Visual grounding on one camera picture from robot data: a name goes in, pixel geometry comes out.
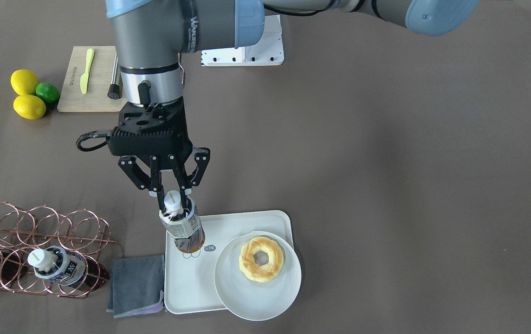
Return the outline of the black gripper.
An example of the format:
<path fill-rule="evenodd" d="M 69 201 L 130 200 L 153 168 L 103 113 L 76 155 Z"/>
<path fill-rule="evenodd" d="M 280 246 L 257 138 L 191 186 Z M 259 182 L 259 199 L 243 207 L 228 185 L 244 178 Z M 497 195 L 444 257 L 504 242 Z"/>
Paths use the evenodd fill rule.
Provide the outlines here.
<path fill-rule="evenodd" d="M 161 212 L 167 210 L 160 169 L 171 169 L 178 182 L 175 193 L 179 195 L 184 211 L 190 212 L 188 195 L 194 186 L 201 183 L 211 150 L 207 147 L 193 148 L 183 97 L 172 103 L 152 104 L 147 108 L 127 102 L 119 112 L 118 125 L 109 135 L 108 146 L 111 154 L 121 156 L 118 165 L 134 185 L 156 194 Z M 149 175 L 138 166 L 136 157 L 149 165 Z M 189 157 L 195 161 L 196 167 L 187 174 L 185 162 Z"/>

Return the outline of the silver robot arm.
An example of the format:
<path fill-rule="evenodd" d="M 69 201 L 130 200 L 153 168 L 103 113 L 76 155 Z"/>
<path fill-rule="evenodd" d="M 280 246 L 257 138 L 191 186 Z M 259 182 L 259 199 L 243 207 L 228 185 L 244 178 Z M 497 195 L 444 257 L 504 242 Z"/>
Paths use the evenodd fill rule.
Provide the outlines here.
<path fill-rule="evenodd" d="M 141 190 L 154 192 L 166 213 L 161 171 L 178 182 L 175 197 L 189 209 L 187 194 L 197 186 L 209 150 L 189 139 L 179 55 L 257 44 L 264 33 L 265 10 L 308 17 L 329 9 L 367 13 L 427 36 L 459 27 L 476 0 L 107 0 L 107 16 L 125 106 L 106 136 L 111 154 Z"/>

